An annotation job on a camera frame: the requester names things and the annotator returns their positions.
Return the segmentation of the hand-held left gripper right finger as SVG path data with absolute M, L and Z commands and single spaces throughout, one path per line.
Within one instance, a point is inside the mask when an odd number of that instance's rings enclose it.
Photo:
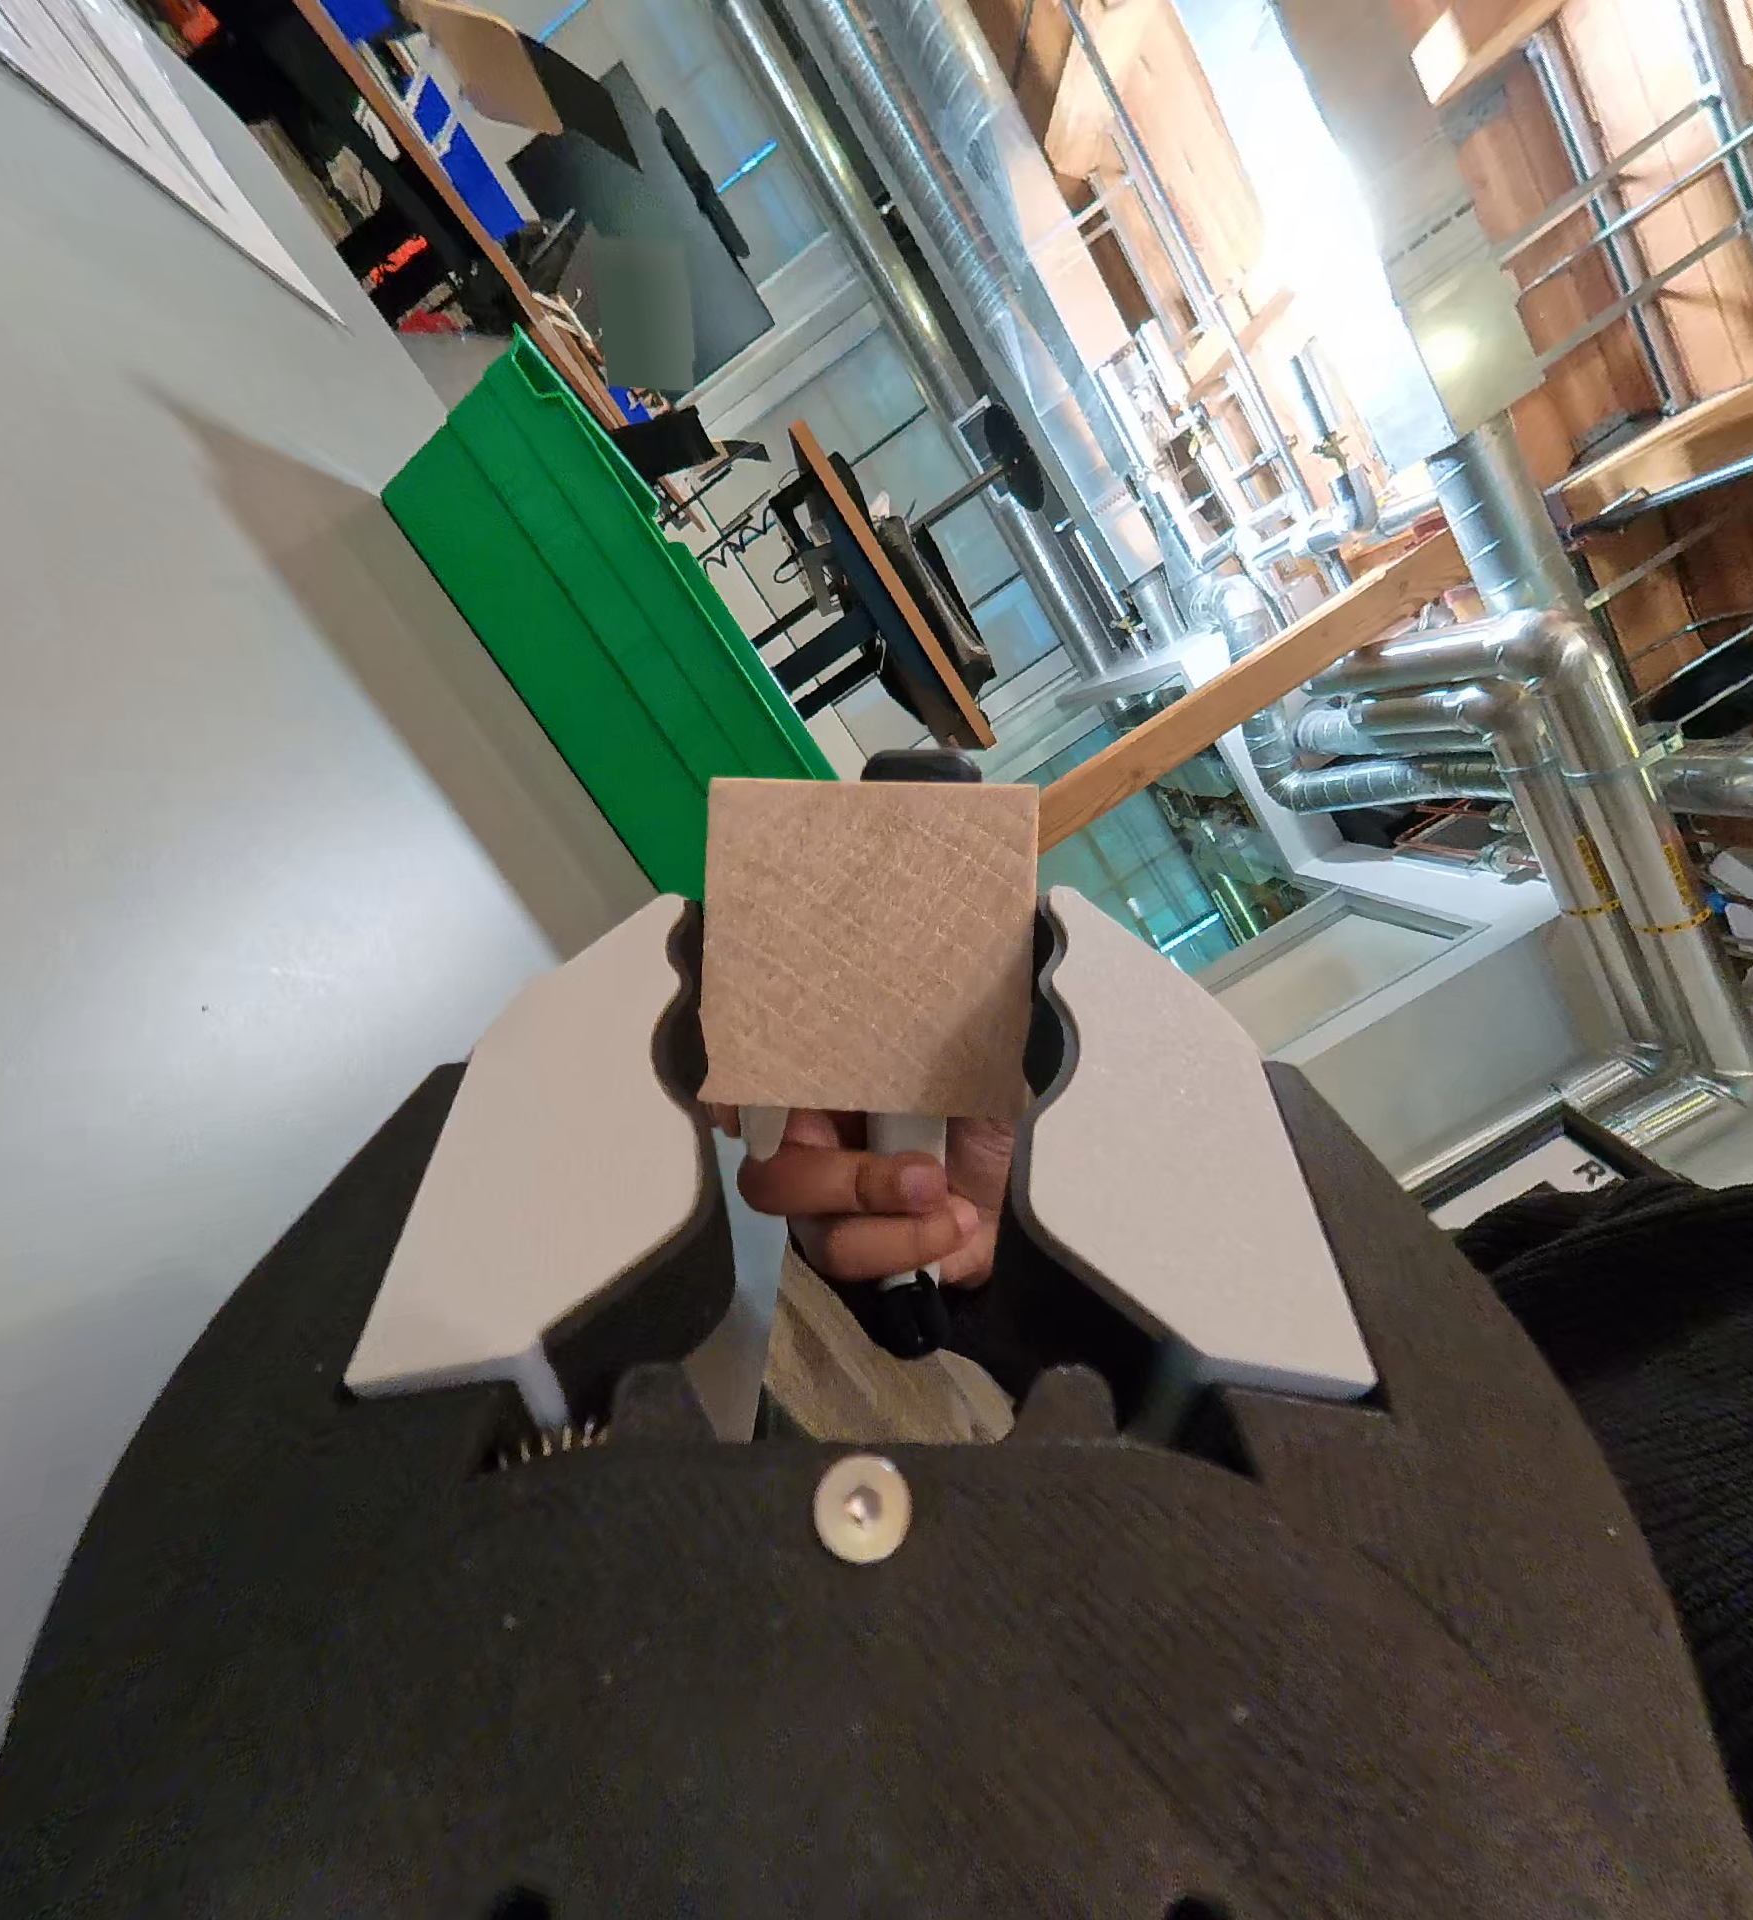
M 1076 890 L 1039 901 L 1043 1085 L 1007 1178 L 1007 1326 L 1109 1430 L 1171 1442 L 1202 1395 L 1377 1410 L 1377 1356 L 1258 1038 Z

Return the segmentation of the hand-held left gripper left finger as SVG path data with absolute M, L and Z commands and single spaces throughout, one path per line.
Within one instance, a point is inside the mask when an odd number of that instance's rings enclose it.
M 478 1038 L 343 1365 L 352 1395 L 509 1381 L 578 1430 L 643 1356 L 691 1356 L 738 1276 L 648 1313 L 678 1247 L 720 1233 L 717 1144 L 678 1096 L 669 1023 L 696 910 L 648 901 L 517 986 Z

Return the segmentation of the medium wooden cube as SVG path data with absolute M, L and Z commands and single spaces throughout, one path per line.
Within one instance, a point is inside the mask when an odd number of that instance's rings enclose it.
M 1039 791 L 708 779 L 708 1108 L 1022 1122 Z

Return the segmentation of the green plastic bin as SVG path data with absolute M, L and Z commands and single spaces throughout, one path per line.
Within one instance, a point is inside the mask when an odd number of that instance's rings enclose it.
M 655 896 L 699 901 L 717 779 L 832 779 L 793 695 L 529 333 L 381 483 L 381 510 Z

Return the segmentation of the black standing desk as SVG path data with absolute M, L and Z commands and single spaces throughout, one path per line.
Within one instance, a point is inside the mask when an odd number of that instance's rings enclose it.
M 916 711 L 936 746 L 1000 746 L 954 653 L 965 608 L 943 597 L 916 532 L 898 532 L 898 544 L 879 534 L 851 471 L 821 449 L 816 421 L 793 421 L 786 442 L 793 474 L 767 495 L 767 525 L 786 534 L 806 606 L 752 640 L 793 640 L 777 664 L 793 718 L 816 722 L 840 695 L 879 682 L 898 711 Z

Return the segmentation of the grey desk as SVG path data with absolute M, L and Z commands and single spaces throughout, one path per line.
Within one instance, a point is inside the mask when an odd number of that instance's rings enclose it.
M 381 520 L 434 393 L 160 66 L 334 313 L 0 66 L 0 1735 L 213 1313 L 655 896 Z

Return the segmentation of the person's right hand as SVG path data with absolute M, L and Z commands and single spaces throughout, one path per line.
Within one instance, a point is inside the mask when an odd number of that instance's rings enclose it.
M 743 1206 L 783 1221 L 829 1283 L 943 1269 L 986 1283 L 1014 1178 L 1014 1124 L 954 1122 L 944 1153 L 870 1153 L 858 1114 L 786 1114 L 777 1160 L 743 1160 Z

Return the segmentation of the black round-headed pole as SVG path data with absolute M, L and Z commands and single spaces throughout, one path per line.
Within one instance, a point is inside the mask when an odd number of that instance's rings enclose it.
M 1014 495 L 1022 510 L 1043 510 L 1043 495 L 1055 495 L 1043 467 L 1007 406 L 986 397 L 973 420 L 958 420 L 958 433 L 980 433 L 980 471 L 954 495 L 923 510 L 916 520 L 923 532 L 944 525 L 954 510 L 965 510 L 986 492 Z

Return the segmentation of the wooden beam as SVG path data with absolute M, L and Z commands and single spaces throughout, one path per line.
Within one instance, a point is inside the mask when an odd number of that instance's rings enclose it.
M 1224 675 L 1213 675 L 1165 718 L 1137 722 L 1132 734 L 1096 746 L 1085 766 L 1059 778 L 1039 796 L 1039 856 L 1067 845 L 1075 833 L 1085 833 L 1095 821 L 1143 796 L 1149 779 L 1177 778 L 1194 753 L 1218 746 L 1258 711 L 1287 705 L 1292 690 L 1302 690 L 1313 675 L 1390 637 L 1420 606 L 1465 586 L 1466 586 L 1466 564 L 1449 532 L 1357 577 L 1299 632 L 1258 640 L 1247 664 L 1224 664 Z

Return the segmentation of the cluster of silver ducts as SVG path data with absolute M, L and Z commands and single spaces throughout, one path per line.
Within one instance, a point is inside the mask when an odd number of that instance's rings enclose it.
M 1717 931 L 1639 746 L 1621 672 L 1578 606 L 1511 397 L 1536 393 L 1516 285 L 1492 258 L 1390 9 L 1177 9 L 1265 228 L 1328 306 L 1367 442 L 1420 467 L 1466 564 L 1390 637 L 1314 675 L 1357 741 L 1480 734 L 1531 845 L 1626 1028 L 1495 1131 L 1578 1108 L 1626 1144 L 1708 1141 L 1753 1114 L 1753 1009 Z

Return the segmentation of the black monitor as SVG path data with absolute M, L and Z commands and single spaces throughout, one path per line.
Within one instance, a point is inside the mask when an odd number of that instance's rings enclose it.
M 678 116 L 648 109 L 631 66 L 592 78 L 529 40 L 529 71 L 556 119 L 509 159 L 556 231 L 539 273 L 602 352 L 615 393 L 680 406 L 777 333 L 750 278 L 750 242 Z

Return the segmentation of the blue plastic bin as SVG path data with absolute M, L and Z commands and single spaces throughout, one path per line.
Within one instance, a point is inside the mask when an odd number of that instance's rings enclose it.
M 450 109 L 450 90 L 418 71 L 402 90 L 411 128 L 422 130 L 431 159 L 444 167 L 444 180 L 456 183 L 456 196 L 467 209 L 467 220 L 492 242 L 517 242 L 529 220 L 509 196 L 503 175 L 482 159 L 482 145 L 467 137 L 465 116 Z

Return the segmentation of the laminated paper sheet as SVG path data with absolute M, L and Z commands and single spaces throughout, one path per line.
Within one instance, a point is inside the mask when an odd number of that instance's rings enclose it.
M 133 9 L 0 0 L 0 66 L 336 328 L 334 296 L 297 273 L 297 258 L 213 150 Z

